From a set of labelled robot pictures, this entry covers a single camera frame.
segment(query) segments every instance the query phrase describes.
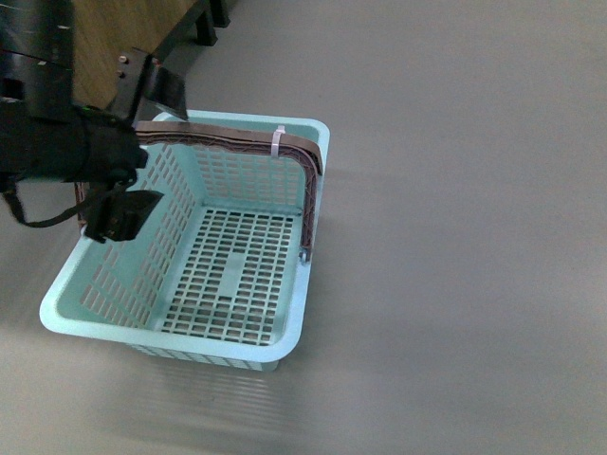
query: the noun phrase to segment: white zip tie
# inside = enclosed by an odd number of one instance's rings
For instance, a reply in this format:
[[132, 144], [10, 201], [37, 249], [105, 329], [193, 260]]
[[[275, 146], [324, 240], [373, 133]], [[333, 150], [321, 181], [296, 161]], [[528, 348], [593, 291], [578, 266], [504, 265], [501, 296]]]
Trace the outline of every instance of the white zip tie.
[[281, 136], [283, 133], [286, 133], [285, 126], [279, 125], [274, 132], [274, 136], [272, 136], [272, 147], [270, 149], [272, 158], [278, 158], [278, 146], [281, 143]]

